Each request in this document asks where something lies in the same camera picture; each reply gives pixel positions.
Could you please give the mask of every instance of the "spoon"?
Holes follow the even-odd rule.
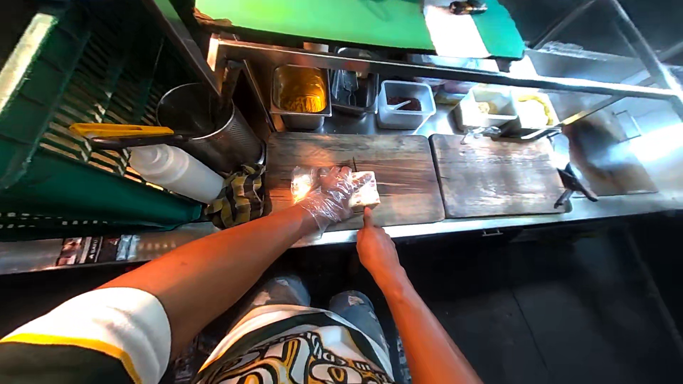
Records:
[[[399,102],[398,104],[387,105],[387,106],[389,107],[390,110],[395,111],[396,109],[399,109],[400,107],[403,107],[404,105],[409,104],[409,103],[410,103],[410,100],[406,100],[404,102]]]

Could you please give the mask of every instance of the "yellow handle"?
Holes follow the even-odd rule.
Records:
[[[167,126],[105,124],[105,123],[76,123],[69,129],[84,137],[112,137],[131,135],[159,135],[173,133]]]

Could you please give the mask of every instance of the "hand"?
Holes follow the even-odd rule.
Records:
[[[320,188],[311,191],[298,204],[307,210],[318,224],[320,231],[332,223],[348,219],[351,195],[367,182],[368,177],[352,180],[349,167],[332,167],[320,170]]]
[[[396,244],[381,227],[375,226],[372,210],[368,207],[363,212],[363,228],[358,231],[357,238],[358,257],[378,285],[405,273],[398,261]]]

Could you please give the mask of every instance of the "sleeve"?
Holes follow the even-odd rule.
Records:
[[[0,381],[156,384],[170,352],[171,327],[154,295],[93,290],[0,340]]]

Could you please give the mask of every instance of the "white sleeve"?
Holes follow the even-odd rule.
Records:
[[[169,362],[171,327],[154,295],[135,288],[104,288],[66,301],[0,342],[94,349],[119,359],[134,382],[156,384]]]

